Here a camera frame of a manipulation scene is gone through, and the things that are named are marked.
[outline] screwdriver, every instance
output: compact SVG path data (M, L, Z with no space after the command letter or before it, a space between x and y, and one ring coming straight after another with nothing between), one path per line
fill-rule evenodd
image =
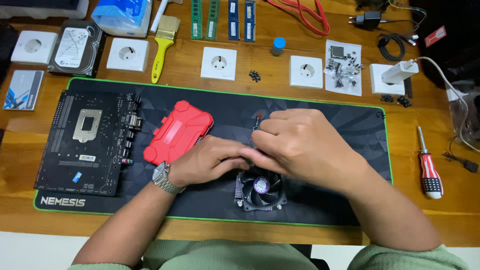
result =
M432 155L425 147L425 140L423 140L423 133L420 126L417 127L420 139L420 163L422 168L421 185L425 194L432 199L440 199L444 194L442 180L435 170L435 165L432 161Z

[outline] green ram stick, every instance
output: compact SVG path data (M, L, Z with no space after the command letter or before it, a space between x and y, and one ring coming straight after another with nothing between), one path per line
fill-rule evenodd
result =
M218 26L218 10L220 9L220 0L210 0L208 8L207 32L205 40L216 41L216 28Z
M202 0L192 0L191 39L202 39Z

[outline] motherboard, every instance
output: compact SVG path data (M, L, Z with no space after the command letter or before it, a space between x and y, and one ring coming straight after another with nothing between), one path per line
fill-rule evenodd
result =
M142 119L136 94L64 90L35 189L113 196Z

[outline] white electrical outlet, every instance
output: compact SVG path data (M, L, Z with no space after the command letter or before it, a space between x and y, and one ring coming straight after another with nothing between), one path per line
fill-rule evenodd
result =
M405 86L403 81L399 84L386 84L382 82L382 73L389 70L392 65L371 64L370 78L372 79L372 93L389 94L389 95L405 95Z
M48 65L57 33L22 31L13 49L11 61L17 64Z
M107 68L145 72L150 45L146 40L114 38Z
M201 78L235 81L237 51L204 47Z
M290 86L317 88L324 87L322 59L303 56L290 56Z

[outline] red white screwdriver handle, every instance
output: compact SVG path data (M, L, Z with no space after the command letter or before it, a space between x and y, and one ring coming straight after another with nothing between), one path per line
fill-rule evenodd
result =
M442 180L435 170L430 153L420 154L420 162L422 167L422 188L425 194L433 199L440 199L444 194Z

